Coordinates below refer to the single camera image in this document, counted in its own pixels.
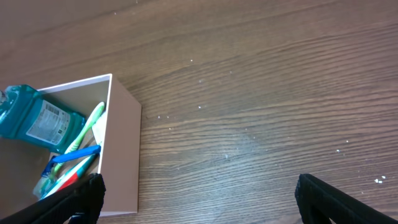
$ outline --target blue mouthwash bottle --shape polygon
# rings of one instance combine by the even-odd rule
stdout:
[[[44,100],[28,85],[0,90],[0,137],[21,139],[63,154],[84,124],[81,114]]]

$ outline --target wood grain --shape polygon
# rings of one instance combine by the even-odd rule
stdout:
[[[107,7],[0,38],[2,88],[113,73],[142,103],[139,214],[100,223],[300,223],[301,173],[398,218],[396,1]]]

